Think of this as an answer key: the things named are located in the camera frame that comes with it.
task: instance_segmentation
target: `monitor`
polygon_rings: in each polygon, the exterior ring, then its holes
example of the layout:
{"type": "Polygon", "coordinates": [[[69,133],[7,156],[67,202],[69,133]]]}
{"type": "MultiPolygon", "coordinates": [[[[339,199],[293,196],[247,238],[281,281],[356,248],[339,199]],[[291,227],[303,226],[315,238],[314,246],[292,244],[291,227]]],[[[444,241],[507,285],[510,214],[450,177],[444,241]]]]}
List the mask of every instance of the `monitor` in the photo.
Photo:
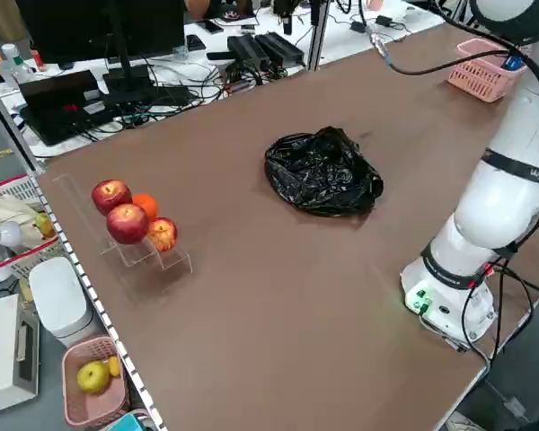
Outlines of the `monitor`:
{"type": "MultiPolygon", "coordinates": [[[[16,0],[45,63],[118,57],[107,0],[16,0]]],[[[150,57],[184,45],[183,0],[119,0],[128,55],[150,57]]]]}

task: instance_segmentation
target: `person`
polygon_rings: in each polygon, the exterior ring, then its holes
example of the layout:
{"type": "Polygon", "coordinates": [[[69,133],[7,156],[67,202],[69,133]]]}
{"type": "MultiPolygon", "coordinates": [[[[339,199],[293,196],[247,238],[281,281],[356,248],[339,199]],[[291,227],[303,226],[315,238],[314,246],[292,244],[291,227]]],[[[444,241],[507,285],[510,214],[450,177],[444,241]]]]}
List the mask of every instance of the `person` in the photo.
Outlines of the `person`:
{"type": "MultiPolygon", "coordinates": [[[[487,431],[458,411],[455,411],[446,421],[446,429],[447,431],[487,431]]],[[[508,431],[539,431],[539,419],[524,427],[508,431]]]]}
{"type": "MultiPolygon", "coordinates": [[[[222,0],[184,0],[186,10],[196,21],[211,20],[220,17],[222,0]]],[[[237,12],[247,14],[247,0],[236,0],[237,12]]]]}

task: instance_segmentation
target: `black plastic bag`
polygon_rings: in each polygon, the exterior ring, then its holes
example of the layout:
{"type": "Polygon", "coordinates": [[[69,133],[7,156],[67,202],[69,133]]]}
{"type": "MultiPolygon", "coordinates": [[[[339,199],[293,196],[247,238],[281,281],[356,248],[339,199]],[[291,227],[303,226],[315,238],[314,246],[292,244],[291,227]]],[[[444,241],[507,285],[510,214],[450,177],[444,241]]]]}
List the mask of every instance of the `black plastic bag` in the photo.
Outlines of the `black plastic bag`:
{"type": "Polygon", "coordinates": [[[377,171],[340,128],[285,136],[266,151],[271,187],[315,216],[368,214],[384,191],[377,171]]]}

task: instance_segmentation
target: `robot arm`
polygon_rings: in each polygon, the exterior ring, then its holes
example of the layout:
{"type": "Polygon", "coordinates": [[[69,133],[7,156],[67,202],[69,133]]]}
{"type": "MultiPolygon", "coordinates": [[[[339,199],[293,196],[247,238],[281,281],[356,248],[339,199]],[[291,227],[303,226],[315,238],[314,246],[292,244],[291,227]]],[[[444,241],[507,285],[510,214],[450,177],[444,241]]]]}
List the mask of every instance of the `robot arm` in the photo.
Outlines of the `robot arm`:
{"type": "MultiPolygon", "coordinates": [[[[539,0],[470,0],[477,21],[517,45],[535,41],[539,65],[539,0]]],[[[522,77],[489,150],[539,168],[539,83],[522,77]]],[[[539,213],[539,183],[480,161],[455,212],[429,246],[402,272],[405,303],[423,319],[466,345],[494,322],[493,297],[482,280],[484,266],[528,230],[539,213]],[[468,300],[473,289],[471,301],[468,300]]]]}

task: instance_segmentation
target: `white desk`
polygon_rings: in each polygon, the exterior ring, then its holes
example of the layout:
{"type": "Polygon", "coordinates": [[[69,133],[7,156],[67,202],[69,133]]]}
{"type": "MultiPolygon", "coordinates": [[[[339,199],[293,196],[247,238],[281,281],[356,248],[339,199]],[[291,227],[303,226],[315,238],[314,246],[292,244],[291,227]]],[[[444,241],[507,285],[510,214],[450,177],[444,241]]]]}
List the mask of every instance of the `white desk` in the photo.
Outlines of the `white desk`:
{"type": "MultiPolygon", "coordinates": [[[[402,39],[408,35],[408,31],[411,33],[424,31],[426,29],[435,27],[442,22],[442,19],[433,13],[429,13],[417,7],[411,6],[410,4],[406,4],[402,0],[385,0],[384,7],[381,11],[365,12],[366,19],[375,18],[378,14],[390,16],[394,21],[405,24],[407,28],[407,31],[380,28],[379,31],[387,35],[388,41],[402,39]]],[[[259,24],[255,27],[256,34],[275,31],[278,34],[283,35],[283,28],[278,21],[278,17],[274,15],[269,8],[260,9],[257,14],[257,20],[259,24]]],[[[369,43],[366,35],[351,31],[349,29],[349,23],[352,20],[360,21],[357,4],[354,4],[350,14],[346,15],[338,9],[334,2],[331,3],[330,16],[327,23],[325,41],[323,43],[321,64],[327,64],[371,48],[371,44],[369,43]]],[[[186,25],[185,34],[198,35],[206,45],[206,49],[190,52],[189,57],[186,60],[177,60],[175,56],[159,57],[156,58],[156,60],[150,59],[150,63],[156,65],[156,67],[153,67],[153,69],[157,79],[160,82],[169,84],[190,84],[189,79],[203,81],[208,76],[208,73],[216,66],[216,63],[220,63],[209,61],[206,58],[206,53],[213,51],[226,51],[228,36],[240,35],[240,26],[242,24],[256,24],[257,22],[252,18],[250,20],[244,20],[237,23],[218,23],[220,25],[224,25],[224,31],[217,34],[210,34],[201,29],[197,24],[186,25]]],[[[311,24],[308,9],[298,8],[296,10],[292,34],[290,36],[284,35],[284,37],[294,44],[297,43],[297,46],[300,49],[302,49],[306,54],[308,53],[311,42],[311,24]]],[[[135,61],[133,64],[144,64],[144,61],[135,61]]],[[[119,64],[110,65],[110,68],[112,67],[119,67],[119,64]]],[[[70,74],[87,69],[92,71],[93,75],[98,81],[100,89],[103,92],[107,92],[106,85],[102,79],[102,75],[107,72],[107,66],[104,59],[78,62],[75,64],[72,70],[67,71],[66,73],[70,74]]],[[[302,68],[291,68],[288,70],[288,73],[292,75],[299,70],[302,70],[302,68]]],[[[39,73],[38,76],[46,78],[60,74],[61,71],[57,68],[57,66],[50,65],[48,71],[39,73]]],[[[214,94],[215,91],[216,90],[213,88],[206,88],[204,89],[203,93],[204,96],[209,96],[214,94]]],[[[11,95],[3,97],[2,101],[5,107],[9,110],[15,110],[24,104],[24,99],[19,92],[15,92],[11,95]]],[[[165,111],[172,109],[169,107],[156,107],[152,108],[151,112],[157,113],[160,110],[165,111]]],[[[117,123],[111,123],[103,126],[103,129],[119,131],[120,127],[117,123]]],[[[109,134],[97,133],[94,131],[92,131],[91,134],[98,139],[104,139],[105,137],[110,136],[109,134]]],[[[87,137],[76,136],[58,145],[46,146],[29,128],[24,130],[23,136],[36,157],[53,157],[92,143],[92,141],[87,137]]]]}

